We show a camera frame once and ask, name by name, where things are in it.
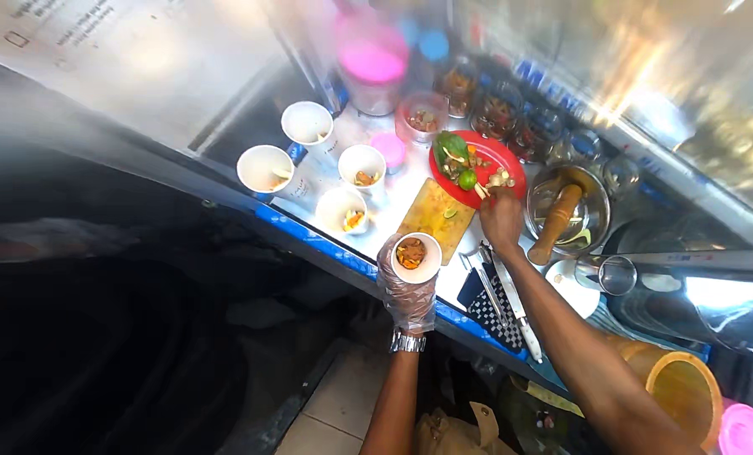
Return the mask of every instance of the tiled floor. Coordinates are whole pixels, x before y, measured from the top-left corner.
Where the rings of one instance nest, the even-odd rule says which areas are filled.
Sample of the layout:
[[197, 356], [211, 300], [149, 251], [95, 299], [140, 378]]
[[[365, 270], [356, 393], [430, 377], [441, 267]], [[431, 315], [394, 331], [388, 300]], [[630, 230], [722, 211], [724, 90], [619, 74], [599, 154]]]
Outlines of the tiled floor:
[[356, 455], [388, 372], [387, 353], [351, 345], [332, 363], [277, 455]]

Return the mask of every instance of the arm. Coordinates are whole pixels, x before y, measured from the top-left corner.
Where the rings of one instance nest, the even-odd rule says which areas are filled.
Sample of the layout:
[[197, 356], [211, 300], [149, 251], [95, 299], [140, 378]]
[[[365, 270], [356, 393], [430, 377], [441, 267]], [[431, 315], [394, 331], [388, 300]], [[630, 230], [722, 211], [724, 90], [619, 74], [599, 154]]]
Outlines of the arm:
[[417, 380], [418, 353], [393, 354], [359, 455], [411, 454]]
[[645, 390], [634, 371], [556, 292], [518, 245], [522, 211], [512, 191], [492, 188], [480, 217], [514, 279], [553, 368], [587, 420], [616, 453], [702, 453]]
[[[394, 234], [376, 256], [376, 284], [384, 290], [383, 302], [403, 334], [422, 337], [433, 329], [436, 275], [426, 283], [401, 281], [390, 265], [393, 246], [402, 236]], [[376, 400], [371, 425], [360, 455], [410, 455], [416, 417], [418, 353], [398, 351], [390, 359], [388, 377]]]

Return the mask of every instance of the hand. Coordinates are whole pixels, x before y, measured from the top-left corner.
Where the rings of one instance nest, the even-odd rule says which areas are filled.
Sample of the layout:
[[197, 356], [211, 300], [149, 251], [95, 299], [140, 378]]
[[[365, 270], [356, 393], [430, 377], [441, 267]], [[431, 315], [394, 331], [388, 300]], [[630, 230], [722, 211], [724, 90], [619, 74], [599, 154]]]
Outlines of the hand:
[[495, 186], [489, 194], [480, 205], [483, 234], [494, 251], [508, 259], [522, 252], [523, 208], [511, 188]]
[[376, 256], [376, 266], [379, 268], [376, 285], [384, 290], [382, 302], [393, 316], [393, 322], [407, 332], [421, 334], [433, 329], [435, 280], [438, 274], [422, 284], [407, 284], [399, 279], [390, 266], [390, 255], [401, 238], [401, 234], [393, 234]]

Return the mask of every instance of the wooden cutting board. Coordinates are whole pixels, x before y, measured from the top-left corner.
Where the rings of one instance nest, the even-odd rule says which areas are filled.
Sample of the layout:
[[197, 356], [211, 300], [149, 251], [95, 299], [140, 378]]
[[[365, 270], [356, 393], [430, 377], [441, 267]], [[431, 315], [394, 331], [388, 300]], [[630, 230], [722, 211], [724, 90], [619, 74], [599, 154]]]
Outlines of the wooden cutting board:
[[[450, 219], [443, 217], [447, 209], [455, 209], [457, 213]], [[426, 179], [422, 189], [418, 191], [416, 199], [407, 211], [398, 233], [426, 233], [435, 237], [441, 245], [441, 264], [446, 265], [455, 254], [458, 243], [472, 222], [475, 210], [455, 201], [447, 194], [437, 181]]]

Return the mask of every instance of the yellow container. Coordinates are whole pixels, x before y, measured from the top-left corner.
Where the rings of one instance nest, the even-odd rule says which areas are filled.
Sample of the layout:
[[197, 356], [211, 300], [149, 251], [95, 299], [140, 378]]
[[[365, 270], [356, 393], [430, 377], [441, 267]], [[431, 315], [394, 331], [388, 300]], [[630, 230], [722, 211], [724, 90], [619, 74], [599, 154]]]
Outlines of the yellow container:
[[660, 407], [703, 450], [714, 447], [722, 419], [722, 393], [699, 358], [649, 343], [607, 335]]

